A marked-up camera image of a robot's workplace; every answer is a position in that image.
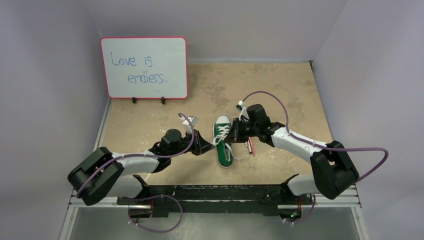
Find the white shoelace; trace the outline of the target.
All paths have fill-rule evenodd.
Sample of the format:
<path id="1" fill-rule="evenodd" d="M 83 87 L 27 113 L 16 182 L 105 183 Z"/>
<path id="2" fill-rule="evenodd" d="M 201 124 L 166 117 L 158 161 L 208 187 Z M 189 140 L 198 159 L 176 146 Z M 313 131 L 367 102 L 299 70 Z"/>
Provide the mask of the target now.
<path id="1" fill-rule="evenodd" d="M 230 143 L 224 142 L 224 139 L 228 135 L 230 129 L 230 123 L 215 123 L 213 126 L 212 144 L 214 145 L 217 153 L 217 161 L 224 168 L 231 166 L 234 159 L 242 159 L 241 157 L 234 155 L 232 145 Z"/>

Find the green canvas sneaker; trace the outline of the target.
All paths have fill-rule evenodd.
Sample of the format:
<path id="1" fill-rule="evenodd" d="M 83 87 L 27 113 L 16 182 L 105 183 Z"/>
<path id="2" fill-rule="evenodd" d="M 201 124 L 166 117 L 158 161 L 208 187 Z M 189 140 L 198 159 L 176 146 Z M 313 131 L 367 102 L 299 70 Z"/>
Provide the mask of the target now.
<path id="1" fill-rule="evenodd" d="M 233 151 L 229 143 L 225 143 L 225 138 L 232 128 L 231 119 L 227 115 L 219 115 L 213 124 L 212 144 L 215 147 L 218 164 L 223 168 L 228 168 L 233 164 Z"/>

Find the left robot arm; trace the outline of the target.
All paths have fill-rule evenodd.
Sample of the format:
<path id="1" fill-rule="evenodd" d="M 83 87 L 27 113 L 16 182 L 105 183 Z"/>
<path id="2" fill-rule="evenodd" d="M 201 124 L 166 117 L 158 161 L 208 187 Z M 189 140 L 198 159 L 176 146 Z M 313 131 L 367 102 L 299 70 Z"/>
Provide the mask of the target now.
<path id="1" fill-rule="evenodd" d="M 185 153 L 200 156 L 213 148 L 198 130 L 182 136 L 179 130 L 170 129 L 143 153 L 113 153 L 99 147 L 70 171 L 67 180 L 87 206 L 105 197 L 126 197 L 142 205 L 149 199 L 150 186 L 140 173 L 161 172 L 174 157 Z"/>

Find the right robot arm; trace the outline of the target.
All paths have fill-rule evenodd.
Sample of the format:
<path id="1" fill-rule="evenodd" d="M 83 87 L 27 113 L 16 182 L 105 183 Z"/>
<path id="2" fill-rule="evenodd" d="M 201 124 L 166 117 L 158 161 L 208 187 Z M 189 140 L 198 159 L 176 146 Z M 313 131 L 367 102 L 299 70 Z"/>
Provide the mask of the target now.
<path id="1" fill-rule="evenodd" d="M 260 142 L 288 151 L 310 164 L 311 174 L 295 174 L 281 184 L 280 196 L 284 202 L 292 204 L 305 194 L 321 194 L 333 200 L 359 180 L 359 173 L 340 142 L 304 140 L 301 134 L 289 131 L 285 124 L 271 122 L 261 104 L 247 107 L 240 101 L 236 109 L 239 116 L 233 119 L 224 143 L 245 143 L 256 137 Z"/>

